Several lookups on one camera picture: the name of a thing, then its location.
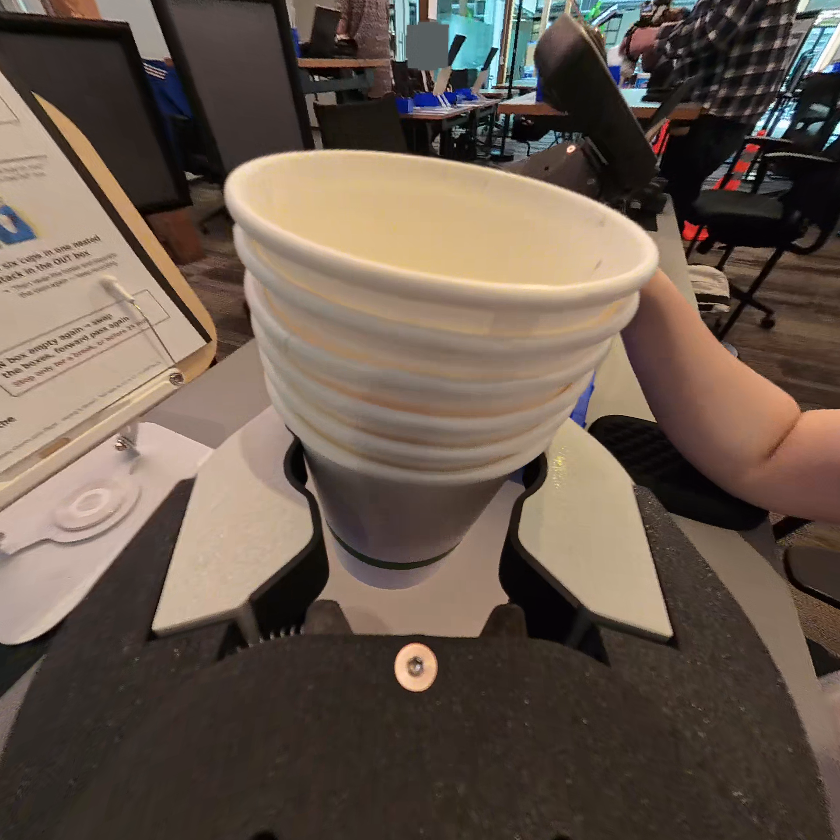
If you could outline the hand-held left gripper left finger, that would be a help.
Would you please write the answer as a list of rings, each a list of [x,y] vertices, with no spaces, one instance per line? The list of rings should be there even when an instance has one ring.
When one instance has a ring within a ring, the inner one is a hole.
[[[198,470],[153,619],[162,637],[233,623],[295,633],[329,580],[301,442],[269,407]]]

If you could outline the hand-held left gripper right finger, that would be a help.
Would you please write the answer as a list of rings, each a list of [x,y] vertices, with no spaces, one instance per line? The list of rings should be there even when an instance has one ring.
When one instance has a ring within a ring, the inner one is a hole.
[[[666,644],[674,636],[635,484],[572,420],[511,509],[510,542],[584,620]]]

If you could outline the person's right forearm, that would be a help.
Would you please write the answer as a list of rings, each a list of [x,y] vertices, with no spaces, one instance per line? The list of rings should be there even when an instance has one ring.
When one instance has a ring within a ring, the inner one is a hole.
[[[622,331],[651,413],[698,471],[766,511],[839,523],[839,412],[804,412],[734,357],[657,269]]]

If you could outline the brown wooden table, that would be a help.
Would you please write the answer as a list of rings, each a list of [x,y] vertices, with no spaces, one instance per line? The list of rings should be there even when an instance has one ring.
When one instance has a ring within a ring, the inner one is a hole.
[[[619,88],[618,91],[637,121],[640,123],[651,123],[658,119],[655,117],[655,114],[660,107],[660,103],[646,100],[644,98],[644,94],[646,92],[645,89]],[[515,98],[502,100],[497,110],[502,116],[533,118],[566,115],[565,111],[552,108],[545,101],[537,101],[535,91],[528,92]],[[675,108],[671,110],[668,115],[660,117],[660,119],[692,121],[697,119],[702,113],[703,109],[696,103],[692,101],[683,101],[677,103]]]

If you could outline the black wrist rest pad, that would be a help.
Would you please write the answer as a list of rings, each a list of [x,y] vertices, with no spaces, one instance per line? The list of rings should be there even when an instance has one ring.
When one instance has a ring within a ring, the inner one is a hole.
[[[624,467],[635,485],[650,490],[673,515],[732,531],[755,529],[768,520],[766,510],[703,476],[655,422],[605,415],[594,420],[588,433]]]

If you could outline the open black laptop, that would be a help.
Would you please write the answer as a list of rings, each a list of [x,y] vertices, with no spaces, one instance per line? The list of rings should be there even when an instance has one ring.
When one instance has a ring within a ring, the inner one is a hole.
[[[337,35],[342,14],[339,9],[316,6],[314,9],[307,55],[309,58],[331,58],[337,48]]]

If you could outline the black display board stand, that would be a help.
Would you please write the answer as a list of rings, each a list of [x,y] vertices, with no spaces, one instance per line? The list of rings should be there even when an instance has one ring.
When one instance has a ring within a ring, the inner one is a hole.
[[[314,149],[285,2],[152,6],[222,180],[255,158]]]
[[[2,13],[1,52],[84,134],[142,215],[192,204],[128,23]]]

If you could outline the wooden post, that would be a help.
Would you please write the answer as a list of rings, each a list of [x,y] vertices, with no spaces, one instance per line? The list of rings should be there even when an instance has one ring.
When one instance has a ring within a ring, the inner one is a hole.
[[[182,207],[150,213],[143,219],[176,265],[185,266],[204,259],[202,237],[189,209]]]

